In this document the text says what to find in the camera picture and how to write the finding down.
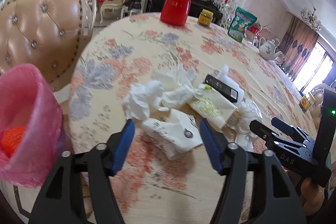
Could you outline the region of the person's right hand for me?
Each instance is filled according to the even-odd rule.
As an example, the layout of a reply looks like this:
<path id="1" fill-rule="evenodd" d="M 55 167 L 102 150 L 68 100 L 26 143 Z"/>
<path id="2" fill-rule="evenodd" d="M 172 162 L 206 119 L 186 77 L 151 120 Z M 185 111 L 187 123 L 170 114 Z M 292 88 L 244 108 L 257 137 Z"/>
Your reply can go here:
<path id="1" fill-rule="evenodd" d="M 312 182 L 311 178 L 302 178 L 290 170 L 285 172 L 301 198 L 305 215 L 309 217 L 319 212 L 325 203 L 325 189 Z"/>

